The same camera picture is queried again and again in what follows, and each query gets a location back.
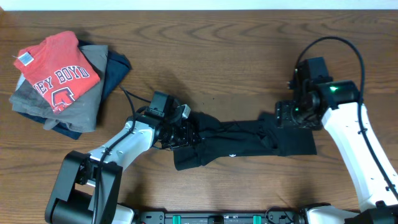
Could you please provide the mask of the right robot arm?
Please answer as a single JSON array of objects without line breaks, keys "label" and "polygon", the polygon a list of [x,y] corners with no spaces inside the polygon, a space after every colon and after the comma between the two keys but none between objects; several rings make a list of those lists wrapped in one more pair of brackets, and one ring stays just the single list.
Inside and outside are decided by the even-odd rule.
[{"label": "right robot arm", "polygon": [[358,198],[358,213],[311,205],[302,210],[297,223],[397,223],[397,172],[358,98],[359,90],[352,81],[304,82],[294,90],[292,100],[275,105],[278,127],[324,128],[329,133]]}]

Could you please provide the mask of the black t-shirt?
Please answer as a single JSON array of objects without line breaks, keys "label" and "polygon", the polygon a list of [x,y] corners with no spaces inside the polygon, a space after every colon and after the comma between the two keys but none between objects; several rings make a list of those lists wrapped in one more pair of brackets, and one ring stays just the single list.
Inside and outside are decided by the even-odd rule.
[{"label": "black t-shirt", "polygon": [[190,121],[198,139],[191,146],[174,150],[177,170],[205,166],[219,157],[317,154],[312,130],[278,128],[270,113],[262,113],[257,120],[227,122],[193,113]]}]

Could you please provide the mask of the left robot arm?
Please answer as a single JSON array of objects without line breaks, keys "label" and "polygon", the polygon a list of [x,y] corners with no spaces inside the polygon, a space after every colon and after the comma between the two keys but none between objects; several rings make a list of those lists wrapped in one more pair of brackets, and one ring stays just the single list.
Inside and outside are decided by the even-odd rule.
[{"label": "left robot arm", "polygon": [[133,223],[133,209],[118,203],[123,172],[159,142],[178,149],[200,142],[186,119],[174,124],[140,115],[102,146],[84,154],[69,152],[63,159],[49,202],[47,223]]}]

